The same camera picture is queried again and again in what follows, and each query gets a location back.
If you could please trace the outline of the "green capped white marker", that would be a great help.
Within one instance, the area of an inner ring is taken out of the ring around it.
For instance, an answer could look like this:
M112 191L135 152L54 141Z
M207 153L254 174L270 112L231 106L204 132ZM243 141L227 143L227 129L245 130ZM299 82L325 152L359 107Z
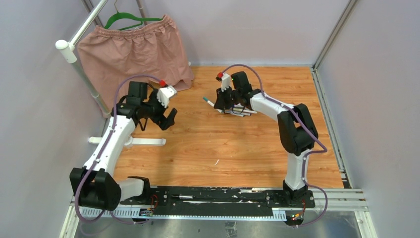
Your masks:
M234 110L234 111L236 111L236 112L239 112L239 113L257 114L257 112L256 112L256 111L253 111L253 110L247 110L247 109L245 109L245 108L234 108L233 110Z

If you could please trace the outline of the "teal capped white marker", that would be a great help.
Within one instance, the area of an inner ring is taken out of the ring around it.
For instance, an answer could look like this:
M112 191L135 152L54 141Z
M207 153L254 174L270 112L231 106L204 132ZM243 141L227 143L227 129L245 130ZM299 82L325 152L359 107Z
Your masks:
M214 107L214 103L213 102L211 102L208 98L206 98L206 97L203 97L203 100L205 101L205 102L207 102L213 109L215 109L216 111L218 111L219 113L223 113L223 110L221 110L221 109L217 109L217 108L215 108Z

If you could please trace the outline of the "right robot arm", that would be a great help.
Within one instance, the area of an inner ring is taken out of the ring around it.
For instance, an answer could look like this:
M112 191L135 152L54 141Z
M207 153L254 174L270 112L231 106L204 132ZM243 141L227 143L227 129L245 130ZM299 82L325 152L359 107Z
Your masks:
M286 104L261 89L253 89L243 71L232 75L220 72L216 79L221 87L216 90L215 109L227 110L239 104L277 122L281 145L288 153L281 196L287 206L297 206L308 192L306 161L318 139L308 107L304 104Z

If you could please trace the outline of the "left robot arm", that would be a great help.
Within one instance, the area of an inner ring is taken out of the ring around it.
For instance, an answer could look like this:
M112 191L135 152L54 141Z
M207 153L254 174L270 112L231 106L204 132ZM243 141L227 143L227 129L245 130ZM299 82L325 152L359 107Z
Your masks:
M122 182L113 178L122 149L134 142L131 136L134 129L146 127L142 119L151 120L161 130L175 124L177 109L173 108L168 116L164 113L170 99L177 95L176 89L162 82L159 89L153 88L148 93L150 86L146 82L131 81L126 95L115 96L108 129L96 150L83 167L70 172L77 206L113 211L126 199L133 198L140 205L150 202L152 192L148 178L129 176Z

